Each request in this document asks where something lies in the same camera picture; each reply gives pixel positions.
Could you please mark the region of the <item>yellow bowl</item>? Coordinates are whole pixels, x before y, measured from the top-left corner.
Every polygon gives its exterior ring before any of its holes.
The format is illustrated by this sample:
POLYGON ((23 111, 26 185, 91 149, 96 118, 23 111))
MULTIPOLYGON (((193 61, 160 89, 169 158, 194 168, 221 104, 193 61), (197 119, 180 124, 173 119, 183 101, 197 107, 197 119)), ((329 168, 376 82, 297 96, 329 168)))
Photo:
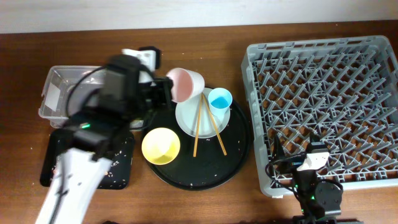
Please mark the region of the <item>yellow bowl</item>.
POLYGON ((172 162, 179 152, 179 137, 168 128, 155 128, 142 140, 143 156, 151 164, 166 165, 172 162))

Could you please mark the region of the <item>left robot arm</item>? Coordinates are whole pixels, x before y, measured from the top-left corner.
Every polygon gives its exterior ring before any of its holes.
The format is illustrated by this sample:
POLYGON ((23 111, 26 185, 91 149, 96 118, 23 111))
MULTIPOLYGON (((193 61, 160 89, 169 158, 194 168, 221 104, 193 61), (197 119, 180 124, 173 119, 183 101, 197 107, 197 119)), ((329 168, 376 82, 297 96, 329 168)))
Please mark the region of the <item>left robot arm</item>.
POLYGON ((157 78, 137 57, 119 54, 101 66, 96 106, 82 105, 50 135, 59 154, 37 223, 81 223, 94 192, 113 164, 131 122, 172 106, 173 81, 157 78))

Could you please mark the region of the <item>food scraps pile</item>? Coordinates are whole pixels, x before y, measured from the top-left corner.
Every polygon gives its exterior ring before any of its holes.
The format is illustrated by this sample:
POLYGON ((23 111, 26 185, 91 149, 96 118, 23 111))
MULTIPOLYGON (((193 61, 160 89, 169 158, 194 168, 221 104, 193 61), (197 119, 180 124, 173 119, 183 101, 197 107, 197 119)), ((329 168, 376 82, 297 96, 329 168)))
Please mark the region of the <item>food scraps pile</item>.
MULTIPOLYGON (((114 154, 111 168, 101 181, 103 187, 105 184, 123 184, 129 180, 134 143, 135 140, 133 138, 127 138, 120 144, 119 152, 114 154)), ((57 140, 49 143, 40 175, 40 180, 44 185, 51 183, 53 174, 55 173, 57 157, 61 153, 61 149, 62 147, 59 146, 57 140)))

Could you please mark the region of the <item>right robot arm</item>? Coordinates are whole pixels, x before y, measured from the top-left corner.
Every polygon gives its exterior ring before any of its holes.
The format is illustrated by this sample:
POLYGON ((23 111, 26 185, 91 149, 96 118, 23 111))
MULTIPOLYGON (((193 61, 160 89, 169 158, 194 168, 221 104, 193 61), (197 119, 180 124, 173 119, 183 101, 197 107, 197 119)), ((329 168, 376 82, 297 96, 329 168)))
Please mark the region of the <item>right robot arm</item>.
POLYGON ((330 156, 327 145, 315 135, 310 135, 306 150, 286 156, 278 136, 274 136, 271 161, 266 165, 267 176, 277 185, 293 193, 300 204, 301 216, 294 216, 293 223, 338 223, 341 215, 343 186, 334 180, 319 179, 317 171, 323 168, 330 156), (293 185, 288 186, 274 178, 269 170, 292 175, 293 185))

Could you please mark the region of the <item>blue cup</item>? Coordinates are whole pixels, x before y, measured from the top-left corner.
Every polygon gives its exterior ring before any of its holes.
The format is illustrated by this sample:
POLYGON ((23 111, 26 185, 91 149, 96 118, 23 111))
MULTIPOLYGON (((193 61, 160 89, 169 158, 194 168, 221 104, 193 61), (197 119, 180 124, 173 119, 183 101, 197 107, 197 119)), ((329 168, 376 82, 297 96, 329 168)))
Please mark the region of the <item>blue cup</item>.
POLYGON ((225 88, 214 88, 208 94, 207 100, 210 104, 211 113, 217 117, 221 117, 229 110, 233 96, 225 88))

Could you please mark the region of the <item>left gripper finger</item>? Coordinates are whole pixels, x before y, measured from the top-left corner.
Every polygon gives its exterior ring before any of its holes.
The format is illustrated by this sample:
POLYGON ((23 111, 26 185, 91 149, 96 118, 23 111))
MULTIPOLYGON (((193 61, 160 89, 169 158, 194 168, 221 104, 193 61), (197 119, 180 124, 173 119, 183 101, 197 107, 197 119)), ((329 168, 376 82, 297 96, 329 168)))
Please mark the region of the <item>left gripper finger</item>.
POLYGON ((174 85, 173 80, 169 77, 154 78, 153 84, 165 90, 171 90, 174 85))
POLYGON ((157 94, 157 108, 158 109, 171 109, 172 96, 169 91, 162 91, 157 94))

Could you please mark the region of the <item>pink cup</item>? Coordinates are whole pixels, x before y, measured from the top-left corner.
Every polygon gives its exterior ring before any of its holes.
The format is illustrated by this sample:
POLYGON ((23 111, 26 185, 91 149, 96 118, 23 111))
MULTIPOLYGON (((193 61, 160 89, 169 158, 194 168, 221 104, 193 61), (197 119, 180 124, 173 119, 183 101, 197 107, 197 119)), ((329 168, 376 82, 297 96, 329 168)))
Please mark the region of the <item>pink cup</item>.
POLYGON ((176 103, 199 95, 205 88, 205 80, 201 74, 184 68, 173 68, 166 77, 173 81, 171 94, 172 100, 176 103))

